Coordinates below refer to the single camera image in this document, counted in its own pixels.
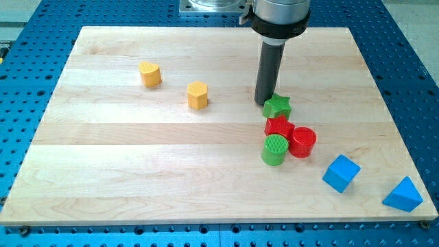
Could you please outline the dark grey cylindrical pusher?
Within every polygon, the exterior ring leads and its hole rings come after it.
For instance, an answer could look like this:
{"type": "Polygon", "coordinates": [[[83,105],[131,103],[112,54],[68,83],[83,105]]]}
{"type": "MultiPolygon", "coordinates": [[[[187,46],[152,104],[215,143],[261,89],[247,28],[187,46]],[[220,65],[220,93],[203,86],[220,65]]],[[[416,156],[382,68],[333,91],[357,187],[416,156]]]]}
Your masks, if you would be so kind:
{"type": "Polygon", "coordinates": [[[278,72],[283,57],[284,44],[269,45],[262,43],[254,101],[263,106],[275,91],[278,72]]]}

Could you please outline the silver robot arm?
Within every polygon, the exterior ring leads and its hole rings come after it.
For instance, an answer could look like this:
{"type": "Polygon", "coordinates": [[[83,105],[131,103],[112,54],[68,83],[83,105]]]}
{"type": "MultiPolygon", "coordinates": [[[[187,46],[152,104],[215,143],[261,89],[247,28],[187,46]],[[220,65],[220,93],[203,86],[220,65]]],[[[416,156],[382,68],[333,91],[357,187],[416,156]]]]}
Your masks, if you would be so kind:
{"type": "Polygon", "coordinates": [[[239,17],[241,25],[251,22],[251,28],[262,38],[254,100],[264,105],[275,91],[285,43],[300,36],[308,27],[311,16],[310,0],[247,1],[239,17]]]}

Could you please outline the black wrist collar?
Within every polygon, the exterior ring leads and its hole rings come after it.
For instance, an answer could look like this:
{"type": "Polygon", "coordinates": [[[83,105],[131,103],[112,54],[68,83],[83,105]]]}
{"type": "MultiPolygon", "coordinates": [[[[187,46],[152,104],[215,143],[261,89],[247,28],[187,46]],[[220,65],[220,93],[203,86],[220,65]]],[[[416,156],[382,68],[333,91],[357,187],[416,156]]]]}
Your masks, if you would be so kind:
{"type": "Polygon", "coordinates": [[[251,8],[251,28],[262,37],[287,40],[308,27],[309,6],[255,6],[251,8]]]}

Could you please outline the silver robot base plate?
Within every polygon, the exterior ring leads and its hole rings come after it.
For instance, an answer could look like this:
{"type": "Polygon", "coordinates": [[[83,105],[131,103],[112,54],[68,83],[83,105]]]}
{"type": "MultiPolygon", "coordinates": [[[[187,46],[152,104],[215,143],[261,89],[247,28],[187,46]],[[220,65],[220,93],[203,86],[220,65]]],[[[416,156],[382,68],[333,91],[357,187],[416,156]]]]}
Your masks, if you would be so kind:
{"type": "Polygon", "coordinates": [[[179,0],[179,13],[186,15],[237,13],[245,8],[245,0],[179,0]]]}

